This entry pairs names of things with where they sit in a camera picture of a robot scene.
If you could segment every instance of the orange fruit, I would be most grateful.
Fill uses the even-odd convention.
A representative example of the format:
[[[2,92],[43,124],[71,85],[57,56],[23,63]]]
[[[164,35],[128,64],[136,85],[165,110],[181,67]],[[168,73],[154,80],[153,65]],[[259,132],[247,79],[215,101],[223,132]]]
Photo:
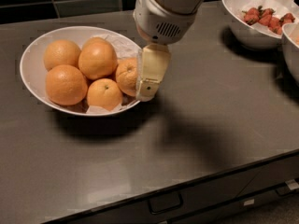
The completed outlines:
[[[119,60],[115,79],[122,92],[129,96],[136,96],[137,58]]]
[[[122,92],[115,81],[101,78],[89,87],[86,99],[88,105],[100,106],[111,111],[122,103]]]
[[[97,43],[97,42],[104,42],[104,43],[108,43],[105,39],[98,37],[98,36],[94,36],[92,38],[89,38],[82,46],[82,49],[85,49],[87,46],[93,44],[93,43]]]
[[[85,98],[87,89],[85,76],[72,65],[57,65],[46,75],[46,93],[58,105],[79,103]]]
[[[117,67],[117,54],[109,42],[94,42],[82,49],[78,68],[91,80],[111,75]]]
[[[49,71],[60,64],[70,64],[78,67],[80,47],[73,41],[60,39],[48,44],[44,52],[44,65]]]

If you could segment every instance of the gray countertop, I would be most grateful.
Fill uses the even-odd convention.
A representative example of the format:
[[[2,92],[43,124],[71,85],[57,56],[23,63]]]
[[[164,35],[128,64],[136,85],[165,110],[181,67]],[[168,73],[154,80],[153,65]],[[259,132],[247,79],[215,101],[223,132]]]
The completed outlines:
[[[220,2],[204,3],[157,97],[85,119],[41,104],[22,84],[25,48],[91,25],[145,45],[131,11],[0,25],[2,223],[33,224],[236,169],[299,148],[299,88],[281,52],[244,49]]]

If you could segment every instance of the bowl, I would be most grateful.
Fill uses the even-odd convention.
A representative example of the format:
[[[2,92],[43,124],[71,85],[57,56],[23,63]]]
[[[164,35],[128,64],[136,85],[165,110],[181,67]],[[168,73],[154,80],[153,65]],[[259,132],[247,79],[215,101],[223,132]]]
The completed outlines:
[[[21,56],[20,73],[25,87],[43,104],[76,116],[100,117],[116,115],[137,105],[139,101],[135,98],[124,96],[125,104],[117,110],[108,112],[103,109],[89,109],[85,100],[77,105],[61,106],[53,103],[47,97],[45,80],[48,71],[43,64],[43,54],[47,45],[57,39],[69,39],[82,47],[85,41],[94,36],[99,36],[109,41],[116,50],[118,58],[137,56],[140,51],[140,47],[131,39],[98,27],[71,26],[53,30],[34,40]]]
[[[296,40],[299,38],[299,24],[285,24],[282,27],[282,52],[288,69],[299,84],[299,45]]]
[[[255,23],[248,25],[243,21],[244,11],[252,7],[263,6],[264,8],[273,8],[275,16],[281,18],[288,12],[291,12],[298,20],[297,15],[292,10],[287,9],[276,0],[221,0],[224,13],[228,16],[228,23],[236,39],[244,47],[253,50],[275,49],[281,45],[281,35],[271,32],[267,27]]]

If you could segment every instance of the bowl of strawberries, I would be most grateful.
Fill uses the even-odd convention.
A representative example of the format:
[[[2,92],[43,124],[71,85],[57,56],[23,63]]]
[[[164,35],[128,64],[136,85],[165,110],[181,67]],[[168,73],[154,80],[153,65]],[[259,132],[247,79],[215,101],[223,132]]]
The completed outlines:
[[[282,26],[299,22],[299,9],[293,1],[221,1],[232,33],[248,49],[277,48],[281,45]]]

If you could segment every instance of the tile wall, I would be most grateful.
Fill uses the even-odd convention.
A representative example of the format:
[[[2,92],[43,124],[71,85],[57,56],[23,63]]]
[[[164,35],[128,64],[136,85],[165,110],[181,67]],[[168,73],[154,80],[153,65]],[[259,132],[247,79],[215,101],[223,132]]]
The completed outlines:
[[[134,7],[135,0],[0,0],[0,24],[131,10]]]

